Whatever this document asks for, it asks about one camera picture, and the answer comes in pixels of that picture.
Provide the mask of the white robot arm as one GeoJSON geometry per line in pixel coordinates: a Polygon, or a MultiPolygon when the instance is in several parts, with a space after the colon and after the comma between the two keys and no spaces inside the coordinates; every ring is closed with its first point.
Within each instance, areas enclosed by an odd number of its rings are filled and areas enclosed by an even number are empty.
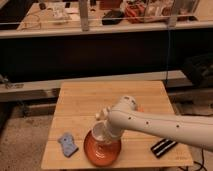
{"type": "Polygon", "coordinates": [[[99,142],[120,140],[125,130],[131,130],[213,152],[213,118],[147,114],[136,107],[132,96],[123,96],[93,127],[93,137],[99,142]]]}

